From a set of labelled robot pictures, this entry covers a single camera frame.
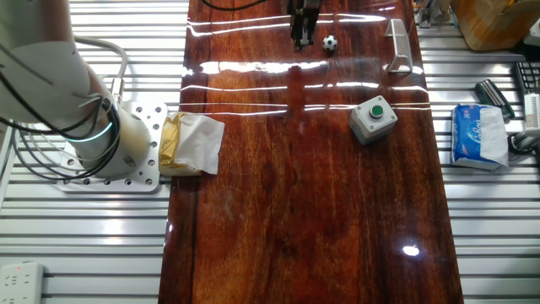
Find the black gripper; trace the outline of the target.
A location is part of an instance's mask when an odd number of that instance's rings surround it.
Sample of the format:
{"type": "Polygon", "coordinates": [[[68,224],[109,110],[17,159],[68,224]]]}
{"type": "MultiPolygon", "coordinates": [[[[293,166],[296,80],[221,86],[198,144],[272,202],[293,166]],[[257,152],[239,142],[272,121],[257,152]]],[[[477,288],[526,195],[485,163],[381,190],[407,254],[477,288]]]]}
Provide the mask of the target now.
{"type": "Polygon", "coordinates": [[[313,44],[318,11],[321,0],[289,0],[287,13],[291,14],[290,36],[296,49],[313,44]]]}

